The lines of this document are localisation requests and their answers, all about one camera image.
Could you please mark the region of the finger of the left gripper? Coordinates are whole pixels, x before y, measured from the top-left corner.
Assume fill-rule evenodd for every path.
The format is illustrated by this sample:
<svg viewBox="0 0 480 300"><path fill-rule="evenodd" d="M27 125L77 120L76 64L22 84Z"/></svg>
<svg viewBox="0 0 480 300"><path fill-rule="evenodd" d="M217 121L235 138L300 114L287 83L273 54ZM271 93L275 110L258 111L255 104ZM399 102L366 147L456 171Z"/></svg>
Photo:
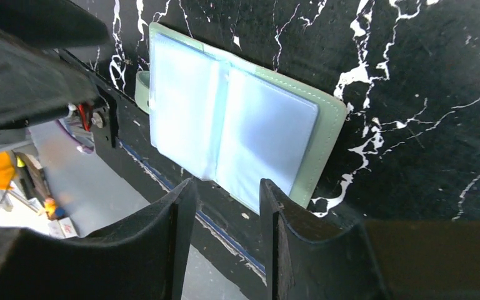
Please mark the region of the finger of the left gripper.
<svg viewBox="0 0 480 300"><path fill-rule="evenodd" d="M41 49L109 41L106 25L72 1L0 1L0 30Z"/></svg>
<svg viewBox="0 0 480 300"><path fill-rule="evenodd" d="M0 30L0 127L96 97L85 74Z"/></svg>

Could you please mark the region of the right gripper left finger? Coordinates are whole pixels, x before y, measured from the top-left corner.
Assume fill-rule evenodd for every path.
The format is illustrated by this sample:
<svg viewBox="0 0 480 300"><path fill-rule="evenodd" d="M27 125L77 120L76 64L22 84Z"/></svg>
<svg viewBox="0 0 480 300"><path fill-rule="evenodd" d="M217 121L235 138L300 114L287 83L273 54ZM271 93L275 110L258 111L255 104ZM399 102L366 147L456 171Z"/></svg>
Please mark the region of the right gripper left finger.
<svg viewBox="0 0 480 300"><path fill-rule="evenodd" d="M197 200L187 179L84 238L0 227L0 299L181 299Z"/></svg>

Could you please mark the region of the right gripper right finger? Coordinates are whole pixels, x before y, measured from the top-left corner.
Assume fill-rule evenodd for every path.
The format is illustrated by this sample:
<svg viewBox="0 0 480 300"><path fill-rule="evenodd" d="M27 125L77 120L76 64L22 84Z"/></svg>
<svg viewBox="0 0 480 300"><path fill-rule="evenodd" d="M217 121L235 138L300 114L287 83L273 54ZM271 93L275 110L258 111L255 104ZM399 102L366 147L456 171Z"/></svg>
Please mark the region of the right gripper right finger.
<svg viewBox="0 0 480 300"><path fill-rule="evenodd" d="M480 222L340 229L259 185L268 299L480 299Z"/></svg>

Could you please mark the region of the green card holder wallet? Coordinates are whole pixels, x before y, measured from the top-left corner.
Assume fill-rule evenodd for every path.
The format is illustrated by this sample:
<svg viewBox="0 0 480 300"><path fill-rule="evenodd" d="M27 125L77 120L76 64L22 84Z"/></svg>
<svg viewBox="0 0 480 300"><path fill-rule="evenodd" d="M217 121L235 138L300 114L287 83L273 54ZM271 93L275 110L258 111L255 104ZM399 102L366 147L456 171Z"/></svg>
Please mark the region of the green card holder wallet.
<svg viewBox="0 0 480 300"><path fill-rule="evenodd" d="M149 62L135 100L163 156L254 212L262 179L308 205L348 113L340 99L157 22Z"/></svg>

